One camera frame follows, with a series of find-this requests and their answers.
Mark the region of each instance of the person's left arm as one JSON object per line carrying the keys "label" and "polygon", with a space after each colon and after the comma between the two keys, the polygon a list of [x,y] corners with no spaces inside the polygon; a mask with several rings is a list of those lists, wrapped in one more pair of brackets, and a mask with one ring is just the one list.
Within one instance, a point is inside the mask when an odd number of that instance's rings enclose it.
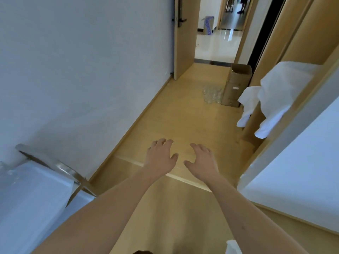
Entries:
{"label": "person's left arm", "polygon": [[143,168],[72,215],[33,253],[110,253],[147,189],[174,168],[172,143],[152,142]]}

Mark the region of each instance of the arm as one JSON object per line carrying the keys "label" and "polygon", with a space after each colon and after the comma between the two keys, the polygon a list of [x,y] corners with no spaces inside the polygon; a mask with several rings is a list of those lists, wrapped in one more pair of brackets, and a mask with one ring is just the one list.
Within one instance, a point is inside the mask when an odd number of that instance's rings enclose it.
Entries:
{"label": "arm", "polygon": [[33,253],[109,253],[147,189],[175,166],[178,154],[170,158],[172,143],[154,141],[142,169],[72,215]]}
{"label": "arm", "polygon": [[307,254],[285,231],[240,194],[218,173],[213,153],[204,145],[191,144],[195,163],[185,166],[214,193],[232,234],[244,254]]}

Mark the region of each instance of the person's left hand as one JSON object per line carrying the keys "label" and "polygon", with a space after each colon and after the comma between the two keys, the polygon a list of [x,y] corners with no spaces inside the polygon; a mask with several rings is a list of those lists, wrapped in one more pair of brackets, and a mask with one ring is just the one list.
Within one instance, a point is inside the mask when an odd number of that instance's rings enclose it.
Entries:
{"label": "person's left hand", "polygon": [[156,179],[171,172],[174,168],[179,154],[169,155],[173,140],[159,139],[152,142],[147,149],[144,168],[147,169]]}

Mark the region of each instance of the door handle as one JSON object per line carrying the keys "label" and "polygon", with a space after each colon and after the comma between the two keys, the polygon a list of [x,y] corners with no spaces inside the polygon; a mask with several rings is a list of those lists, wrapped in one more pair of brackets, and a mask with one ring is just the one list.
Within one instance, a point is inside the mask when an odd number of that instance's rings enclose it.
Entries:
{"label": "door handle", "polygon": [[179,16],[178,16],[178,27],[182,26],[182,23],[186,22],[187,19],[182,19],[182,0],[179,0],[178,2],[178,11],[179,11]]}

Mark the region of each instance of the glossy white floor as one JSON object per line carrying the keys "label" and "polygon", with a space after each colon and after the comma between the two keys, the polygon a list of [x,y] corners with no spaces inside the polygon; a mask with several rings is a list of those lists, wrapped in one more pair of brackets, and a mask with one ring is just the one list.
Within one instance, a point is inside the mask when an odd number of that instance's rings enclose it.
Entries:
{"label": "glossy white floor", "polygon": [[232,63],[241,37],[242,31],[234,30],[215,30],[212,35],[198,32],[195,58]]}

